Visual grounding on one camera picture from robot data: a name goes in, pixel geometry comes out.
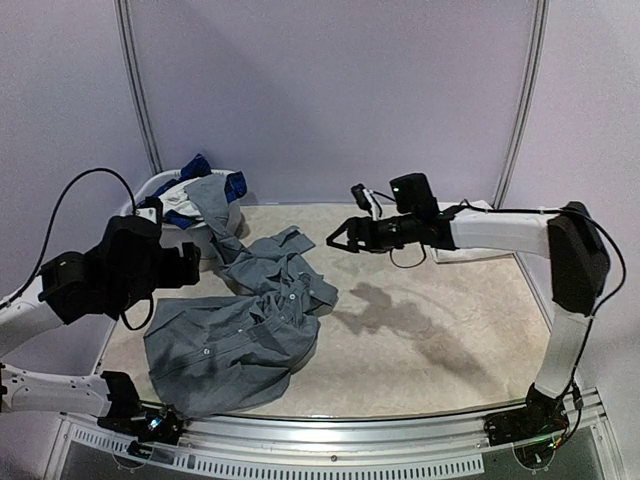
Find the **grey garment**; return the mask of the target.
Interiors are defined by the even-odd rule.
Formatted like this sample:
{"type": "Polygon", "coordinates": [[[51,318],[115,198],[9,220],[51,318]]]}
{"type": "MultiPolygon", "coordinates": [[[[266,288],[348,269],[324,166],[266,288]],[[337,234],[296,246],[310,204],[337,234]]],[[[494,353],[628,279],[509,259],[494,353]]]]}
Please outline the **grey garment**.
{"type": "Polygon", "coordinates": [[[295,225],[250,246],[218,227],[212,244],[216,274],[240,294],[161,298],[144,334],[153,389],[183,418],[280,398],[338,301],[304,259],[315,245],[295,225]]]}

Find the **white and green raglan shirt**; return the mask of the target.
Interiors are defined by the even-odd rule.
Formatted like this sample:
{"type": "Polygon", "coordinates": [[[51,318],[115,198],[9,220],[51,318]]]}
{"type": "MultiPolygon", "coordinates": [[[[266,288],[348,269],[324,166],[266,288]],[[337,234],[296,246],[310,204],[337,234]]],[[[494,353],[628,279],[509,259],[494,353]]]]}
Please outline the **white and green raglan shirt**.
{"type": "MultiPolygon", "coordinates": [[[[459,202],[442,202],[438,201],[438,206],[441,210],[446,210],[449,207],[458,205],[459,202]]],[[[476,200],[470,202],[471,206],[480,208],[482,210],[493,210],[493,207],[484,200],[476,200]]],[[[429,253],[431,258],[436,264],[454,264],[465,263],[474,261],[484,261],[496,258],[502,258],[512,255],[511,251],[497,250],[489,248],[465,248],[457,250],[444,250],[435,247],[429,247],[429,253]]]]}

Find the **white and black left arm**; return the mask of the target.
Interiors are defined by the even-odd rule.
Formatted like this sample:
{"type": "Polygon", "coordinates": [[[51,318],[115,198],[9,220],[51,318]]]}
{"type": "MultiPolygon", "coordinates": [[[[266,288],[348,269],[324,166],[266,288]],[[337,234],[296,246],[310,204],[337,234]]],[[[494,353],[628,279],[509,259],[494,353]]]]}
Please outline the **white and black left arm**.
{"type": "MultiPolygon", "coordinates": [[[[44,264],[33,283],[1,310],[1,353],[88,315],[123,319],[157,289],[195,285],[200,249],[192,242],[164,248],[162,226],[140,216],[114,216],[101,241],[85,253],[65,252],[44,264]]],[[[128,434],[148,426],[148,412],[123,372],[65,376],[1,365],[1,410],[54,411],[111,418],[128,434]]]]}

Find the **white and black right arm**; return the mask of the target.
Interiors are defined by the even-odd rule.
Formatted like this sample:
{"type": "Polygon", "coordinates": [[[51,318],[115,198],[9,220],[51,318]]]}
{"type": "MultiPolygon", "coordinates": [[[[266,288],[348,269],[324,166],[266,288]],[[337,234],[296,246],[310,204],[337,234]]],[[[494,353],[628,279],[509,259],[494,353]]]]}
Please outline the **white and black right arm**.
{"type": "Polygon", "coordinates": [[[456,204],[441,210],[374,218],[352,216],[327,238],[349,253],[383,254],[418,244],[444,251],[485,249],[547,262],[552,307],[550,337],[532,385],[538,396],[517,415],[517,427],[537,436],[552,424],[584,353],[610,271],[603,235],[583,204],[555,209],[482,209],[456,204]]]}

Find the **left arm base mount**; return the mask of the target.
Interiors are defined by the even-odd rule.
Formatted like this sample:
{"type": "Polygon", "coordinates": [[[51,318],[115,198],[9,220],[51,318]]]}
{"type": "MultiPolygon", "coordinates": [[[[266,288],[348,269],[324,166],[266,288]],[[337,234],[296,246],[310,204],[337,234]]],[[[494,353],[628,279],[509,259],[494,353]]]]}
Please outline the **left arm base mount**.
{"type": "Polygon", "coordinates": [[[113,402],[97,424],[107,430],[132,437],[126,448],[128,455],[149,459],[153,445],[176,445],[183,432],[184,421],[171,406],[141,401],[113,402]]]}

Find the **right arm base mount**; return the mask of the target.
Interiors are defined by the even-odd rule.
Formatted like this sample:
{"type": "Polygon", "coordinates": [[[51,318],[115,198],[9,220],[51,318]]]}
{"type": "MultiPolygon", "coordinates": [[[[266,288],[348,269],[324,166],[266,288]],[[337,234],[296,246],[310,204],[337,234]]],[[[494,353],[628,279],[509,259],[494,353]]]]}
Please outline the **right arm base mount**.
{"type": "Polygon", "coordinates": [[[554,400],[535,400],[483,419],[489,445],[511,445],[517,462],[529,470],[544,469],[551,464],[569,427],[565,409],[554,400]]]}

